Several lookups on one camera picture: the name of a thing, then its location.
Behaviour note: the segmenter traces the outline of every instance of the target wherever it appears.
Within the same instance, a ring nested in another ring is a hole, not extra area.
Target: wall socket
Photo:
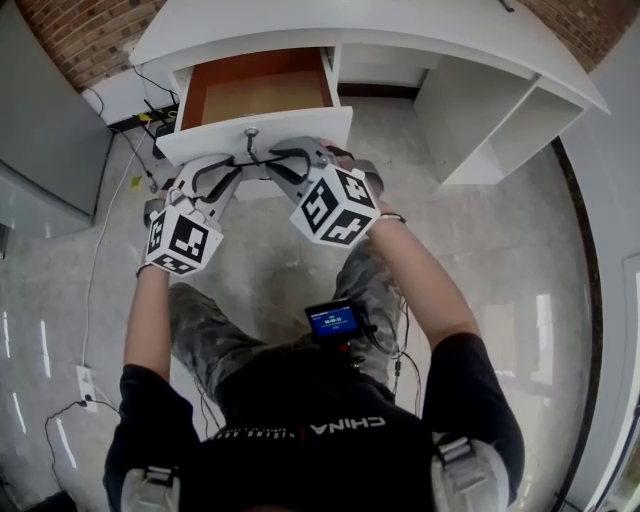
[[[86,400],[89,395],[92,400],[96,400],[96,388],[93,385],[93,372],[86,366],[76,366],[78,372],[78,385],[80,387],[80,396],[82,400]],[[98,404],[95,402],[87,402],[86,409],[91,412],[98,412]]]

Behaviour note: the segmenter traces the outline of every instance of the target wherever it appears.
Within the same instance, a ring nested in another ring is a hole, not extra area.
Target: open drawer
[[[254,151],[309,135],[344,146],[351,107],[341,107],[321,48],[291,48],[198,64],[187,72],[173,134],[158,147],[173,165],[214,153],[248,162],[247,128],[256,128]]]

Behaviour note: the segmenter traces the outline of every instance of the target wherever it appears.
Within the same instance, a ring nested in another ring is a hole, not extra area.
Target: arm
[[[169,382],[169,274],[151,265],[144,267],[138,278],[127,328],[124,364],[142,366]]]
[[[379,204],[381,211],[391,209]],[[431,349],[459,332],[479,335],[478,324],[446,271],[402,222],[379,220],[369,238],[389,265]]]

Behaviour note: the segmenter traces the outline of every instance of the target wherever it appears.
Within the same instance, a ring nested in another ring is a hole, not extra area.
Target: small screen
[[[318,336],[342,334],[358,328],[349,306],[311,315],[311,323]]]

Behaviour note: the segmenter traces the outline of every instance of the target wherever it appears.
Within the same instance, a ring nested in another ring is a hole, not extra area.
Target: white wall
[[[611,476],[640,389],[640,351],[635,329],[627,328],[632,319],[627,319],[623,272],[623,261],[640,253],[639,55],[640,19],[592,73],[612,115],[592,108],[562,135],[591,222],[604,323],[595,415],[568,495],[581,510],[597,501]]]
[[[138,67],[138,72],[150,78],[166,89],[172,89],[166,72],[154,70],[153,62]],[[132,69],[119,75],[107,78],[91,87],[104,101],[102,119],[107,124],[113,124],[132,115],[148,112],[145,105],[147,99],[155,108],[166,107],[171,104],[171,95],[155,85],[143,80]],[[82,92],[82,96],[89,102],[96,112],[100,111],[100,101],[89,90]]]

